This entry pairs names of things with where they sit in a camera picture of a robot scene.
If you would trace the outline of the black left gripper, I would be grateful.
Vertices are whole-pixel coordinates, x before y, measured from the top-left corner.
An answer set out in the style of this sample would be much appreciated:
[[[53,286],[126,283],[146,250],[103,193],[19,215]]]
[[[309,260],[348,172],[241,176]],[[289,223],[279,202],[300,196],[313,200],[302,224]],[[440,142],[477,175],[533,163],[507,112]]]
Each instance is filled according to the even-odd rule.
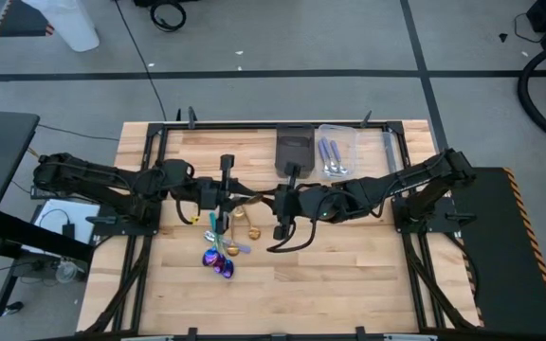
[[[226,232],[228,230],[228,221],[229,221],[229,180],[230,180],[230,170],[234,165],[234,156],[232,154],[223,154],[221,156],[220,169],[222,171],[221,179],[221,195],[222,195],[222,204],[220,205],[220,231]],[[234,207],[243,207],[251,206],[260,203],[260,193],[250,192],[250,193],[234,193],[233,200],[249,200],[249,201],[238,201],[234,203]]]

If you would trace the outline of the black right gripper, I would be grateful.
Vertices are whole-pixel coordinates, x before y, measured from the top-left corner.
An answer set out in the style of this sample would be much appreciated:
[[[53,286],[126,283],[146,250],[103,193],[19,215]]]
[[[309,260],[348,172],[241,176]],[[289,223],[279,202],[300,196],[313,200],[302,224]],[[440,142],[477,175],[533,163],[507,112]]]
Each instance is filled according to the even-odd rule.
[[[298,192],[296,180],[300,174],[300,165],[288,162],[284,173],[289,177],[288,183],[278,185],[276,189],[262,190],[262,196],[272,197],[274,200],[261,199],[261,202],[273,209],[277,218],[277,225],[274,228],[273,239],[285,240],[290,235],[290,227],[295,223],[296,206],[298,203]]]

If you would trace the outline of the gold spoon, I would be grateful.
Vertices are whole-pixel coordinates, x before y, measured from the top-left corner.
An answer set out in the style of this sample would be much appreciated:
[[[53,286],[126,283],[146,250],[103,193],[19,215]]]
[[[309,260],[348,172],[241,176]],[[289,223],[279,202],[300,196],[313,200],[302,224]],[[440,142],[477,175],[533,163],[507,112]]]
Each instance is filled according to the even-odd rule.
[[[231,257],[235,257],[240,254],[240,249],[235,243],[235,216],[233,214],[229,215],[229,244],[227,246],[227,253]]]
[[[248,237],[253,240],[259,240],[261,237],[261,230],[257,228],[250,220],[247,211],[244,207],[239,207],[236,210],[235,216],[240,220],[245,220],[248,225]]]
[[[259,202],[262,201],[262,199],[263,199],[262,194],[234,198],[233,201],[236,204],[236,206],[233,210],[233,216],[235,218],[244,217],[246,215],[246,206],[258,204]]]

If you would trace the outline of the iridescent spoon teal handle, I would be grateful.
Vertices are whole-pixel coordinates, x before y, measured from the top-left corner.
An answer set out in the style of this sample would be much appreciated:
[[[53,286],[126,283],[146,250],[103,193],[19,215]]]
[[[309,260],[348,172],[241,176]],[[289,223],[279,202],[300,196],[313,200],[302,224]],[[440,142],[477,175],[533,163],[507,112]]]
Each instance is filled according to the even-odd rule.
[[[207,249],[203,254],[202,264],[204,266],[212,266],[215,262],[219,260],[219,257],[220,257],[220,253],[218,251],[217,234],[216,234],[216,214],[214,212],[211,212],[209,214],[209,222],[210,222],[209,233],[212,235],[212,247]]]
[[[219,273],[218,274],[221,275],[223,278],[231,279],[234,274],[234,264],[231,260],[227,258],[226,251],[225,251],[225,257],[226,257],[225,269],[221,274]]]
[[[224,249],[224,245],[221,242],[221,237],[217,233],[216,214],[211,212],[209,214],[209,217],[210,217],[212,232],[214,235],[213,246],[217,256],[216,261],[214,262],[212,267],[216,273],[221,274],[224,271],[225,265],[226,265],[225,249]]]

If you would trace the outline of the dark grey plastic bin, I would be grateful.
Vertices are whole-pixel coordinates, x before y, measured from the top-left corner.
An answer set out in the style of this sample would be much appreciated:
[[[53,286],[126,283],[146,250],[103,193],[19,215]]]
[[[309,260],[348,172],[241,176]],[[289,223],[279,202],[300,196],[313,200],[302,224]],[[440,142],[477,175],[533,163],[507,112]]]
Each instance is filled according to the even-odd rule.
[[[287,177],[288,163],[300,166],[299,179],[308,178],[315,168],[315,128],[309,123],[278,124],[276,127],[275,169]]]

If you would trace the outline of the clear plastic bin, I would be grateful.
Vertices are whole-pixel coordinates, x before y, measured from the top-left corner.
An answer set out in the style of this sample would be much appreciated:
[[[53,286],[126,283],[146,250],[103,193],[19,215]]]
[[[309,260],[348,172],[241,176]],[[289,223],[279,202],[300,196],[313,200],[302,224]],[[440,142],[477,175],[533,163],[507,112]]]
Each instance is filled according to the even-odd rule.
[[[357,135],[355,175],[382,177],[399,169],[396,138],[382,130],[360,130]]]
[[[318,177],[322,180],[340,180],[348,178],[355,173],[355,161],[356,156],[356,142],[357,142],[357,131],[354,128],[332,125],[332,124],[321,124],[315,133],[316,138],[316,170]],[[331,172],[326,173],[323,171],[323,163],[319,154],[319,141],[323,139],[326,151],[329,153],[329,163]],[[342,165],[348,170],[347,174],[341,174],[337,169],[337,162],[334,158],[332,148],[330,146],[330,141],[335,140],[337,142],[340,155],[342,158]]]

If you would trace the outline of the white board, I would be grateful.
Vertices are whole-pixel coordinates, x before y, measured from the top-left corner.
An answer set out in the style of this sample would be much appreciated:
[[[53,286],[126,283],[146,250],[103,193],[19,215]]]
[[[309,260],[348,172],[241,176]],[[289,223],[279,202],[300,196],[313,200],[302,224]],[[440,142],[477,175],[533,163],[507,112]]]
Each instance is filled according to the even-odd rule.
[[[61,235],[64,233],[64,225],[73,224],[74,239],[92,244],[94,225],[87,218],[97,216],[99,211],[98,205],[51,199],[45,202],[33,223]]]

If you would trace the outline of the clear plastic cup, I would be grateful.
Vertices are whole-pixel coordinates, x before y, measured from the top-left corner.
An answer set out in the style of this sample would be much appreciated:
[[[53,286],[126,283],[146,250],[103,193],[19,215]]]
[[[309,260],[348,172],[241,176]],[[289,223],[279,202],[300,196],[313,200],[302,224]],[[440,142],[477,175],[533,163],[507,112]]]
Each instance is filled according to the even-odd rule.
[[[72,261],[61,261],[56,270],[56,280],[60,283],[68,283],[75,280],[78,274],[78,267]]]

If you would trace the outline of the black power strip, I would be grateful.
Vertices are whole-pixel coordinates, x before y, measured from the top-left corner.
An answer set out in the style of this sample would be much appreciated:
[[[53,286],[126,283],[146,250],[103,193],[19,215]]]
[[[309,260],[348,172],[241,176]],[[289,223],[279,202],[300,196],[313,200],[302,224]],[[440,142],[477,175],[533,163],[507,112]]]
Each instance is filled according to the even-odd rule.
[[[37,200],[37,199],[48,200],[53,198],[65,198],[68,196],[68,193],[66,191],[48,190],[48,189],[38,188],[36,186],[32,186],[30,188],[29,194],[33,200]]]

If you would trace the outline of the large hazard striped black mat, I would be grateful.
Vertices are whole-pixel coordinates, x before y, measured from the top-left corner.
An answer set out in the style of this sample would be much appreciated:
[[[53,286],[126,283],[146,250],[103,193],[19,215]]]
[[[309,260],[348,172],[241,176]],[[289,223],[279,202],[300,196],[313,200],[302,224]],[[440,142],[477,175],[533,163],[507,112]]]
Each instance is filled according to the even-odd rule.
[[[515,176],[507,168],[475,172],[453,199],[476,216],[462,240],[477,271],[480,322],[491,332],[546,334],[546,264]]]

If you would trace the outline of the small hazard striped black mat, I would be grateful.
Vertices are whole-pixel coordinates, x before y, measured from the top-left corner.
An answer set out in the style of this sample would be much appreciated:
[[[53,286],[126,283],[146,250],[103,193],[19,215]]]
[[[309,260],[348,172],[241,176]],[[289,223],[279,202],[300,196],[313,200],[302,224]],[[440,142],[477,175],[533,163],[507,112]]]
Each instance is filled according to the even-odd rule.
[[[22,0],[7,0],[0,16],[0,38],[51,36],[54,27]]]

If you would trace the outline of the black metal table frame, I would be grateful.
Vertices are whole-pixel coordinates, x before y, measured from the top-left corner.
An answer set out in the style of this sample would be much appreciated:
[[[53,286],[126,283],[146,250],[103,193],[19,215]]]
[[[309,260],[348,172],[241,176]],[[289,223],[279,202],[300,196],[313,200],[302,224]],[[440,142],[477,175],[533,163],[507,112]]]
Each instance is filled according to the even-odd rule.
[[[350,123],[359,131],[355,177],[389,173],[382,129]],[[250,188],[274,188],[282,180],[273,166],[277,124],[202,121],[195,130],[174,124],[165,158],[185,159],[196,167],[196,176],[218,179],[219,156],[233,153],[232,176]],[[271,238],[276,219],[269,208],[249,206],[248,217],[262,237],[251,241],[247,222],[236,222],[235,241],[252,250],[233,259],[232,279],[201,265],[209,248],[203,238],[208,213],[202,211],[199,224],[186,226],[174,206],[171,199],[163,202],[163,225],[153,238],[139,334],[176,341],[197,328],[197,340],[328,341],[348,334],[355,340],[355,328],[362,326],[369,334],[418,332],[402,236],[393,229],[389,202],[379,219],[318,223],[308,249],[284,255],[265,251],[277,243]],[[117,290],[126,244],[127,237],[119,236],[96,251],[78,331],[96,321]],[[439,234],[428,234],[428,246],[438,285],[464,319],[479,327],[461,250]]]

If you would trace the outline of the black desk leg frame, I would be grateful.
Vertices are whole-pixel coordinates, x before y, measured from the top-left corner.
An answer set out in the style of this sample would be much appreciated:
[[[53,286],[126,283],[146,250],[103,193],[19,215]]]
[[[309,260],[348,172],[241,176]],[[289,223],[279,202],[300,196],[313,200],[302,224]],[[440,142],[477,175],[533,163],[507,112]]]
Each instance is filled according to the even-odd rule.
[[[94,251],[91,245],[0,212],[0,255],[6,242],[36,247],[85,263],[92,260]]]

